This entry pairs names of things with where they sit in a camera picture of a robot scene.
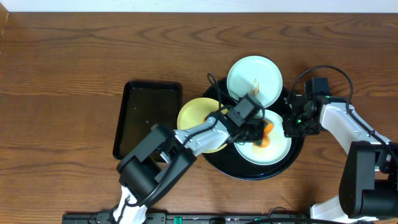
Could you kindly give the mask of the orange green sponge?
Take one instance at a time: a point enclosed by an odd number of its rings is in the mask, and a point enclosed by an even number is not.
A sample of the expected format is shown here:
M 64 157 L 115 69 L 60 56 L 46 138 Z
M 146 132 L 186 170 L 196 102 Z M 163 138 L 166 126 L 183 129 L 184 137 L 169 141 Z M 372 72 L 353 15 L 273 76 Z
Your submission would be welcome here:
M 272 132 L 275 125 L 272 121 L 269 121 L 267 119 L 264 119 L 263 123 L 264 123 L 263 136 L 260 141 L 256 141 L 253 143 L 253 147 L 255 148 L 264 148 L 271 143 L 271 140 L 269 139 L 269 134 Z

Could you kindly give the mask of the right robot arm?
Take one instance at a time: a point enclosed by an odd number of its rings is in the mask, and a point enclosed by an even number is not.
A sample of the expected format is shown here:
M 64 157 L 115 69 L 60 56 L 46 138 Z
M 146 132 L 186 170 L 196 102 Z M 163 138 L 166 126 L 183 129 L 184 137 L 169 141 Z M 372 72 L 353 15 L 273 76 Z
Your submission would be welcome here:
M 287 137 L 328 131 L 347 153 L 339 194 L 310 207 L 312 219 L 340 223 L 397 217 L 397 144 L 373 130 L 344 97 L 294 95 Z

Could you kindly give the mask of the yellow plate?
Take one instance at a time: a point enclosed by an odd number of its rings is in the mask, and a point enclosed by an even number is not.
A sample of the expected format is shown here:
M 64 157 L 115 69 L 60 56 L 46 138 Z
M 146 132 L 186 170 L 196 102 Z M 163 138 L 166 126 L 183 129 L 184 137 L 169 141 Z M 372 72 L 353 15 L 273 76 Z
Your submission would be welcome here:
M 211 98 L 189 101 L 178 114 L 176 140 L 195 156 L 221 150 L 230 137 L 224 116 L 227 111 Z

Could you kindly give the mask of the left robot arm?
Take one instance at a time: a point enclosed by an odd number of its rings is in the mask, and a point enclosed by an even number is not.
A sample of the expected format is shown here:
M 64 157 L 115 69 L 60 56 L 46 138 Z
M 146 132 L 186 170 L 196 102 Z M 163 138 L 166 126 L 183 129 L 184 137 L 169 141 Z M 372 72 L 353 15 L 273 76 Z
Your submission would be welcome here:
M 112 212 L 113 223 L 143 223 L 148 208 L 164 197 L 197 157 L 235 140 L 261 141 L 267 122 L 243 119 L 233 111 L 212 112 L 189 129 L 156 126 L 116 170 L 122 196 Z

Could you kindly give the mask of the light blue plate top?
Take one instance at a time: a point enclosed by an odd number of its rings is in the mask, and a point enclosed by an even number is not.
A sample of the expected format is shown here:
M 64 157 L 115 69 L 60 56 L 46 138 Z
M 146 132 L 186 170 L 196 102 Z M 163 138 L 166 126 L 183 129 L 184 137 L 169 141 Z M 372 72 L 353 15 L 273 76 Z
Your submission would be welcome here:
M 278 99 L 283 87 L 282 74 L 277 65 L 258 55 L 238 60 L 229 70 L 226 81 L 232 98 L 238 100 L 251 94 L 265 108 Z

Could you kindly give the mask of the light blue plate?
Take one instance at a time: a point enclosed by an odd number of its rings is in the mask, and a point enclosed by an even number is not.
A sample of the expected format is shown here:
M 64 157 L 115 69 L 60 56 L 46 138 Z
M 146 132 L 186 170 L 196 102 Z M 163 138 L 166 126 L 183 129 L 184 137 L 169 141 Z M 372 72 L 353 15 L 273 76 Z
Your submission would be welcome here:
M 271 110 L 265 110 L 265 119 L 275 125 L 269 134 L 271 143 L 264 148 L 253 147 L 253 142 L 235 143 L 234 146 L 245 160 L 260 166 L 268 166 L 280 162 L 289 152 L 292 138 L 284 136 L 282 117 Z
M 282 74 L 277 65 L 258 55 L 238 60 L 229 70 L 226 81 L 232 98 L 238 100 L 251 94 L 265 108 L 278 99 L 283 87 Z

